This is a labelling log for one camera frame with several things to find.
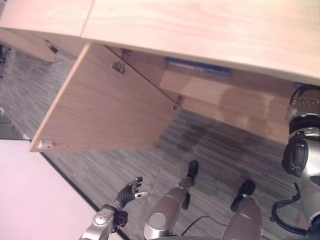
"black cable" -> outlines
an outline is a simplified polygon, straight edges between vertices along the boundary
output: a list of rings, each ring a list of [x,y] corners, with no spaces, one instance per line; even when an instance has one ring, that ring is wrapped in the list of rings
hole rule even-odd
[[[200,219],[202,218],[208,218],[208,219],[211,219],[212,221],[214,221],[216,224],[219,224],[221,226],[224,226],[224,227],[228,227],[227,224],[223,224],[221,222],[218,222],[217,220],[215,220],[214,218],[212,218],[211,216],[208,216],[208,215],[203,215],[201,217],[199,217],[197,220],[195,220],[193,223],[191,223],[187,228],[186,230],[184,230],[184,232],[181,234],[181,236],[183,236],[188,230],[189,228],[191,228],[196,222],[198,222]]]
[[[276,222],[281,228],[287,230],[288,232],[294,233],[294,234],[298,234],[298,235],[302,235],[302,236],[307,236],[309,231],[296,227],[296,226],[291,226],[287,223],[285,223],[284,221],[282,221],[280,219],[280,217],[277,214],[277,209],[279,208],[283,208],[289,204],[292,204],[296,201],[298,201],[300,199],[300,191],[299,191],[299,187],[296,183],[294,183],[295,189],[297,191],[296,195],[294,195],[292,197],[292,199],[290,200],[280,200],[280,201],[276,201],[273,206],[272,206],[272,211],[271,211],[271,216],[270,217],[270,221],[271,222]]]

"gray carpet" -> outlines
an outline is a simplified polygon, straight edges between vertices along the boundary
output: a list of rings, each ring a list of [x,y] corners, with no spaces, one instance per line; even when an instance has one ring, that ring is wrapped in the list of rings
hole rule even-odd
[[[34,136],[70,68],[64,62],[47,65],[11,51],[0,72],[4,77],[0,81],[0,105],[21,133]],[[57,152],[48,156],[99,207],[112,202],[129,180],[143,176],[143,189],[150,191],[150,196],[126,207],[129,220],[123,230],[133,240],[143,239],[148,213],[186,175],[191,160],[199,161],[200,170],[191,189],[189,209],[182,211],[175,234],[181,234],[201,215],[227,224],[239,186],[251,178],[263,214],[263,239],[298,240],[302,238],[269,221],[273,203],[295,194],[293,177],[281,168],[283,151],[281,144],[183,110],[148,149]],[[300,204],[295,203],[279,212],[284,221],[297,225],[300,211]],[[186,236],[221,237],[224,229],[202,219]]]

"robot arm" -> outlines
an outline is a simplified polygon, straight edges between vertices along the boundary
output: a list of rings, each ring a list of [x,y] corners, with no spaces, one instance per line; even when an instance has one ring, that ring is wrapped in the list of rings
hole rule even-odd
[[[92,219],[91,225],[79,240],[107,240],[109,235],[119,227],[124,227],[128,220],[128,213],[122,209],[129,202],[148,195],[147,191],[139,192],[142,177],[137,177],[128,183],[116,196],[112,204],[103,205]]]
[[[283,154],[282,167],[295,176],[297,195],[292,200],[278,201],[272,208],[272,221],[287,231],[318,239],[320,228],[320,87],[303,85],[295,90],[285,117],[289,139]],[[284,223],[276,209],[301,198],[309,229]]]

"desk top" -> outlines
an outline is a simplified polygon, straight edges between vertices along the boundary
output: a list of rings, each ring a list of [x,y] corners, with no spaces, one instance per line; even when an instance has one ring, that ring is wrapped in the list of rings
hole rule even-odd
[[[78,36],[320,85],[318,0],[24,2],[8,1],[0,27]]]

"wooden desk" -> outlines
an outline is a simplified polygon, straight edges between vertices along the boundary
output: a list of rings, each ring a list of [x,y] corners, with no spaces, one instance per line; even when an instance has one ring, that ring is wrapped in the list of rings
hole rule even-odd
[[[286,143],[293,81],[320,85],[317,0],[53,2],[9,1],[0,19],[77,57],[32,151],[48,140],[49,151],[145,147],[180,107]],[[121,47],[133,50],[124,75],[111,68]],[[185,70],[163,56],[234,70]]]

